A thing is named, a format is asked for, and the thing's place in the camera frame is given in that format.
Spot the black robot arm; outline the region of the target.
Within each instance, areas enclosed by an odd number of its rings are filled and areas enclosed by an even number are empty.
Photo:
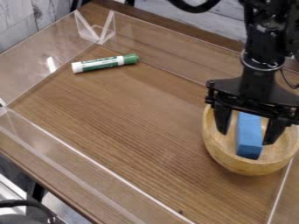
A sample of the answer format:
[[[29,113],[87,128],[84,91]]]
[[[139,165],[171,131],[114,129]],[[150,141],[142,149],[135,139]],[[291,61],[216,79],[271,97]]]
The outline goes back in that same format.
[[[238,0],[244,9],[243,74],[208,80],[206,102],[214,109],[218,131],[230,130],[231,113],[268,119],[263,144],[274,144],[287,127],[299,125],[299,97],[276,83],[288,57],[299,53],[299,0]]]

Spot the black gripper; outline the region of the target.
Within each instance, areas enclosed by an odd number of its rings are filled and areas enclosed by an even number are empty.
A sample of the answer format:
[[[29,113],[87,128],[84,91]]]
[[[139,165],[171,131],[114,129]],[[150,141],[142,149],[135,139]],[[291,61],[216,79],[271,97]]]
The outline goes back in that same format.
[[[244,85],[242,78],[208,80],[210,93],[206,102],[216,104],[214,109],[218,131],[226,135],[230,130],[232,109],[266,117],[263,145],[274,144],[288,124],[299,124],[299,96],[274,81],[271,84]]]

